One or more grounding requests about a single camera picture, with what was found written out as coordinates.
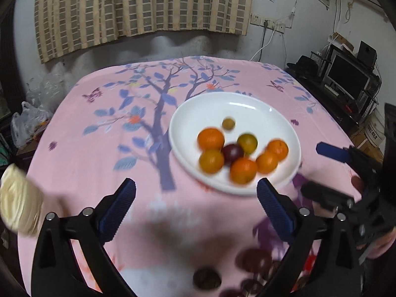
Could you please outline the right hand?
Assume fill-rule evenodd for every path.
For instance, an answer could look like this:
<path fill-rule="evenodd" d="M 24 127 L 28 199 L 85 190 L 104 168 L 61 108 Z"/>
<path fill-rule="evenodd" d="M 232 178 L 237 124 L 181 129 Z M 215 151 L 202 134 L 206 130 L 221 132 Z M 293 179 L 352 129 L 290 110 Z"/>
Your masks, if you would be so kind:
<path fill-rule="evenodd" d="M 396 229 L 393 228 L 390 232 L 384 236 L 378 238 L 375 242 L 372 242 L 371 248 L 366 255 L 368 259 L 376 259 L 383 255 L 395 242 Z"/>

